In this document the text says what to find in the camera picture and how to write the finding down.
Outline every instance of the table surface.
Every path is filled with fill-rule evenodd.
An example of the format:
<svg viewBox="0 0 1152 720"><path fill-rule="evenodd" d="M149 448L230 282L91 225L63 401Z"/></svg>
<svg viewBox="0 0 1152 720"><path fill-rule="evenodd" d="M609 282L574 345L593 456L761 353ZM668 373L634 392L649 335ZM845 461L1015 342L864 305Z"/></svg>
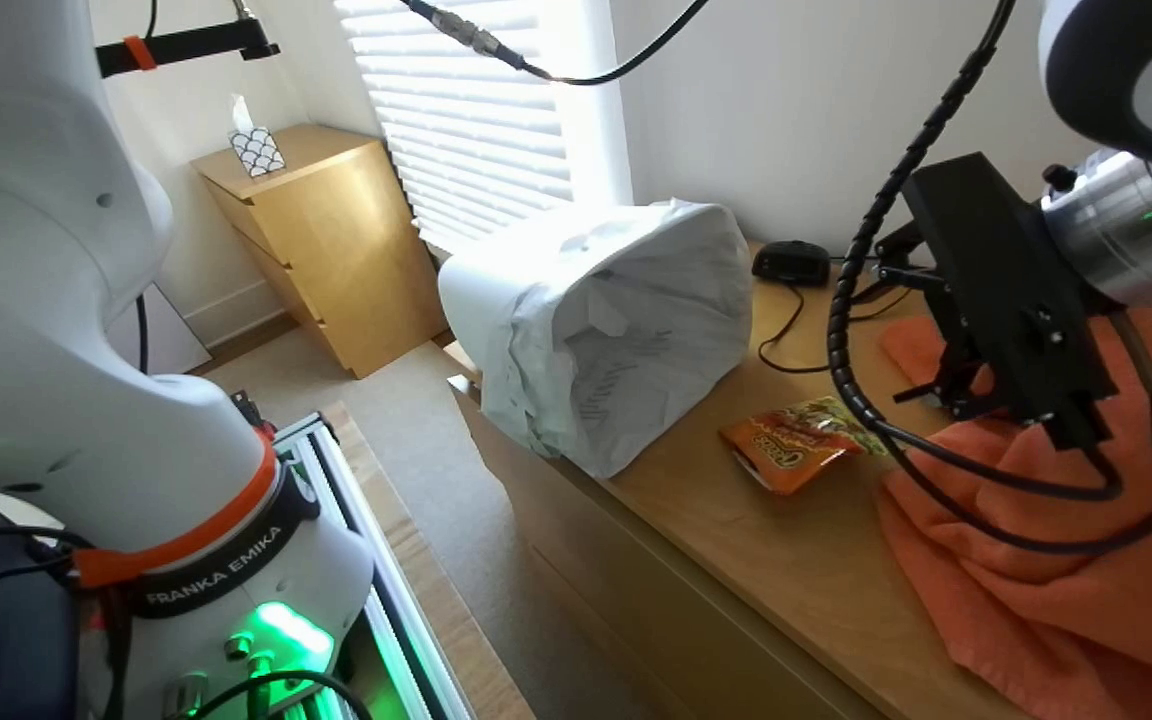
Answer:
<svg viewBox="0 0 1152 720"><path fill-rule="evenodd" d="M823 361L827 292L805 292L805 302L800 326L773 353L780 365ZM754 335L773 335L789 313L793 292L757 288ZM909 313L923 313L919 302L906 302L888 317ZM885 319L851 331L861 386L909 428L944 426L930 404L888 404L906 379L877 353ZM744 417L827 396L838 396L827 375L780 375L761 361L744 361L609 494L880 711L1015 717L1014 706L944 658L936 630L900 575L877 520L885 461L845 461L800 495L776 499L737 467L715 436Z"/></svg>

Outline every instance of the orange cloth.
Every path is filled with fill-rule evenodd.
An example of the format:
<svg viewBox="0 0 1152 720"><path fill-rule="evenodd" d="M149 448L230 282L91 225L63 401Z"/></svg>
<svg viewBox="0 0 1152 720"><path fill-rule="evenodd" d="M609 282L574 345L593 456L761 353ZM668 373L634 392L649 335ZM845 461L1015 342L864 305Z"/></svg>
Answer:
<svg viewBox="0 0 1152 720"><path fill-rule="evenodd" d="M1152 353L1152 313L1132 313ZM1115 396L1101 404L1125 475L1110 506L1046 499L986 486L914 453L968 511L1041 539L1095 539L1152 508L1149 401L1115 331L1092 326ZM941 342L930 319L900 319L885 353L909 379L936 375ZM1079 453L1053 453L1041 428L965 421L936 444L1006 474L1101 486ZM888 543L923 599L948 658L1032 717L1152 717L1152 535L1104 558L1049 558L989 539L923 495L906 474L880 494Z"/></svg>

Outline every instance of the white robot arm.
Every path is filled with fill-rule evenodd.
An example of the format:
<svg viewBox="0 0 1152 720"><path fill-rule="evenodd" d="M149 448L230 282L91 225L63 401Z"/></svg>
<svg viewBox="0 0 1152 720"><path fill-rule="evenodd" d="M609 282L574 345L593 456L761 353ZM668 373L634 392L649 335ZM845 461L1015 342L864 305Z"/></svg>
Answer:
<svg viewBox="0 0 1152 720"><path fill-rule="evenodd" d="M152 282L173 214L105 111L89 0L0 0L5 28L0 488L95 543L76 552L83 591L152 615L119 695L161 717L184 682L246 682L226 641L261 605L342 641L372 547L301 495L304 475L220 390L142 375L108 349L105 319Z"/></svg>
<svg viewBox="0 0 1152 720"><path fill-rule="evenodd" d="M1152 0L1049 0L1041 74L1060 120L1122 153L1053 171L1053 242L1114 302L1152 302Z"/></svg>

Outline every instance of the black wire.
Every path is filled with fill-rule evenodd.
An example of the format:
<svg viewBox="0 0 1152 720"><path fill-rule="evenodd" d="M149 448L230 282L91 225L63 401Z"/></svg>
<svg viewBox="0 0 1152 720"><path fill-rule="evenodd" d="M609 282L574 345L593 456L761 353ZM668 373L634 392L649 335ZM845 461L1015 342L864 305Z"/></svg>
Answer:
<svg viewBox="0 0 1152 720"><path fill-rule="evenodd" d="M149 0L145 39L152 39L157 28L161 28L161 0Z"/></svg>
<svg viewBox="0 0 1152 720"><path fill-rule="evenodd" d="M1144 353L1132 319L1130 319L1130 326L1115 319L1115 331L1125 335L1130 358L1132 358L1132 368L1137 368L1137 375L1139 375L1139 386L1144 386L1144 392L1149 392L1149 428L1152 428L1152 361L1149 361L1149 353ZM1114 547L1137 543L1139 535L1152 534L1152 511L1149 511L1149 517L1139 517L1137 525L1130 525L1130 529L1122 529L1122 534L1114 534L1114 535L1095 535L1095 539L1035 539L1035 535L1015 535L1015 534L1006 534L1006 529L997 529L997 525L965 511L954 495L944 495L941 486L930 481L930 475L894 444L894 436L880 436L880 444L885 444L885 448L898 456L898 465L900 465L941 508L948 508L956 520L965 520L968 529L978 529L978 534L986 534L986 535L992 535L992 539L1006 539L1006 543L1015 543L1015 547L1027 547L1027 552L1114 552Z"/></svg>
<svg viewBox="0 0 1152 720"><path fill-rule="evenodd" d="M1035 547L1035 552L1104 552L1115 547L1125 539L1137 539L1144 534L1152 534L1152 517L1144 517L1137 529L1104 535L1104 539L1078 539L1078 543L1060 543L1060 539L1032 539L1032 535L1014 535L972 511L965 511L956 499L948 499L909 456L900 444L923 448L936 461L962 465L992 486L1006 488L1023 488L1023 494L1041 494L1041 495L1060 495L1060 499L1114 499L1122 495L1122 474L1095 453L1088 448L1088 465L1104 475L1101 488L1070 488L1070 486L1049 486L1049 481L1027 481L1027 475L1014 475L1014 474L997 474L989 465L965 461L941 444L930 444L914 433L900 433L898 426L888 426L888 417L864 396L864 390L856 386L851 373L851 349L849 349L849 326L851 326L851 302L856 302L856 284L864 271L864 259L877 243L877 234L885 230L885 216L894 214L900 190L909 186L909 178L923 164L930 148L936 146L936 136L944 132L944 125L956 118L956 110L968 100L968 93L978 87L978 82L986 78L986 70L997 58L997 45L1014 22L1015 0L1000 0L989 33L979 35L978 51L965 59L962 78L948 83L948 93L941 95L936 111L923 120L919 136L909 146L909 153L900 157L900 164L894 169L894 178L885 181L885 190L877 193L872 207L861 222L861 234L851 242L851 252L845 259L842 271L842 288L831 297L831 317L827 317L827 373L831 386L842 392L842 401L849 404L849 413L898 456L898 465L936 499L944 506L954 517L962 517L965 525L972 525L986 535L997 535L1006 543L1015 547Z"/></svg>
<svg viewBox="0 0 1152 720"><path fill-rule="evenodd" d="M145 297L138 297L138 368L149 373L149 309L145 309Z"/></svg>
<svg viewBox="0 0 1152 720"><path fill-rule="evenodd" d="M906 288L898 302L888 302L885 309L877 309L877 313L861 313L861 317L849 317L851 326L869 326L869 319L880 319L880 317L888 317L898 305L906 305L914 297L914 288Z"/></svg>
<svg viewBox="0 0 1152 720"><path fill-rule="evenodd" d="M63 539L67 547L91 547L91 539L63 529L0 529L0 539Z"/></svg>
<svg viewBox="0 0 1152 720"><path fill-rule="evenodd" d="M671 45L699 14L710 0L687 6L643 51L637 51L627 65L600 74L600 78L552 78L561 83L593 87L593 83L617 83L619 78L637 74L649 65L664 45Z"/></svg>
<svg viewBox="0 0 1152 720"><path fill-rule="evenodd" d="M664 45L671 45L699 14L710 0L691 0L643 51L637 51L627 65L600 74L600 78L556 78L539 65L534 65L527 58L520 58L515 50L502 45L493 33L470 24L455 14L443 14L429 0L404 0L416 18L425 18L438 33L461 39L463 50L479 51L479 58L498 58L502 65L527 74L537 82L547 83L578 83L578 87L593 87L593 83L617 83L619 78L637 74L639 65L649 65Z"/></svg>
<svg viewBox="0 0 1152 720"><path fill-rule="evenodd" d="M134 665L134 611L118 591L102 598L105 615L105 665L108 665L108 695L102 720L124 720L130 711L130 665Z"/></svg>
<svg viewBox="0 0 1152 720"><path fill-rule="evenodd" d="M776 361L773 361L773 349L800 326L800 317L805 317L805 309L807 309L807 302L805 302L800 288L789 284L789 292L798 297L798 309L789 313L789 319L780 326L780 331L761 345L757 358L761 358L766 368L773 368L773 373L780 373L780 375L822 375L822 373L827 373L827 365L776 365ZM914 292L900 292L900 297L888 302L885 309L864 313L864 317L851 317L851 326L880 319L880 317L888 317L898 305L906 305L909 297L914 297Z"/></svg>
<svg viewBox="0 0 1152 720"><path fill-rule="evenodd" d="M239 682L239 684L234 684L234 688L226 688L220 695L213 695L204 710L195 710L188 720L204 720L204 717L215 717L230 699L238 699L238 695L247 695L247 692L255 692L255 688L265 688L265 684L323 684L323 688L331 688L354 711L356 711L356 720L370 720L372 711L364 710L364 699L362 695L354 695L354 688L346 684L346 682L337 682L337 677L329 677L329 671L265 671L265 677L252 677L252 682Z"/></svg>
<svg viewBox="0 0 1152 720"><path fill-rule="evenodd" d="M5 569L0 582L42 575L42 573L67 573L67 569L71 569L71 560L26 564L26 569Z"/></svg>

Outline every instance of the white fabric bag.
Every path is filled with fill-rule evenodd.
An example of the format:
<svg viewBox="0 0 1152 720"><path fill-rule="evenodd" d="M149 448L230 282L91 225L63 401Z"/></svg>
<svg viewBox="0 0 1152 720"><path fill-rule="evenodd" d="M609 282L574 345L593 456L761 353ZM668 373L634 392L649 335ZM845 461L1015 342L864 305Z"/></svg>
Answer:
<svg viewBox="0 0 1152 720"><path fill-rule="evenodd" d="M597 481L739 365L747 288L737 222L683 200L543 216L440 271L484 417Z"/></svg>

